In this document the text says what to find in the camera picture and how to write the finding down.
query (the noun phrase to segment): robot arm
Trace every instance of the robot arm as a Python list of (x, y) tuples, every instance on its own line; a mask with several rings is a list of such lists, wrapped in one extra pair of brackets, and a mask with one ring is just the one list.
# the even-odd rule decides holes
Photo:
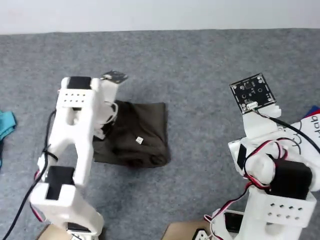
[[(228, 146), (235, 169), (251, 183), (236, 199), (249, 191), (245, 212), (226, 210), (235, 202), (231, 200), (212, 217), (205, 216), (211, 236), (219, 240), (298, 240), (316, 206), (310, 191), (320, 189), (320, 165), (300, 155), (288, 133), (277, 125), (279, 121), (270, 118), (280, 117), (281, 110), (262, 74), (230, 88), (242, 112), (246, 137)], [(237, 233), (235, 238), (230, 231)]]
[[(42, 181), (34, 188), (30, 202), (46, 219), (83, 240), (100, 235), (103, 217), (81, 195), (87, 185), (93, 161), (93, 137), (103, 139), (101, 128), (112, 122), (119, 85), (127, 79), (123, 73), (110, 71), (101, 79), (66, 77), (61, 82), (56, 114), (47, 150), (48, 165)], [(70, 144), (77, 153), (76, 167), (57, 165), (57, 159)], [(45, 156), (38, 159), (40, 172)]]

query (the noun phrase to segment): red fabric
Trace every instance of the red fabric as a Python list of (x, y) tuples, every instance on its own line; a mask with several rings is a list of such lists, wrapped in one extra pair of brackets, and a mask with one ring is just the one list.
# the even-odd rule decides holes
[(305, 118), (311, 117), (311, 116), (316, 115), (316, 114), (320, 114), (320, 109), (318, 109), (317, 111), (314, 111), (314, 112), (310, 113), (310, 114), (307, 115)]

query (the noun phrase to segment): white wall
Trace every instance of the white wall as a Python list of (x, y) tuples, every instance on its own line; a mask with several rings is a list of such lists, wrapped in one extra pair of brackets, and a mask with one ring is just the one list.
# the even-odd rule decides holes
[(320, 1), (0, 1), (0, 34), (266, 28), (320, 28)]

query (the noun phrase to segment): teal cloth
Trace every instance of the teal cloth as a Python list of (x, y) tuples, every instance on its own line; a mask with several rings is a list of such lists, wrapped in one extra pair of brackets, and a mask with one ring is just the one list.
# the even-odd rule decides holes
[(16, 120), (14, 114), (11, 111), (0, 111), (0, 168), (2, 167), (2, 147), (3, 139), (15, 130)]

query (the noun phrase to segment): dark brown cloth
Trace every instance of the dark brown cloth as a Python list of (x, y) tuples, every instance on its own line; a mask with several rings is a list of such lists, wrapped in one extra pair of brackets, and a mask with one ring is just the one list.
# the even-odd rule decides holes
[[(161, 167), (169, 161), (167, 111), (164, 103), (116, 101), (118, 114), (104, 140), (94, 140), (96, 162), (140, 168)], [(143, 138), (142, 144), (136, 139)]]

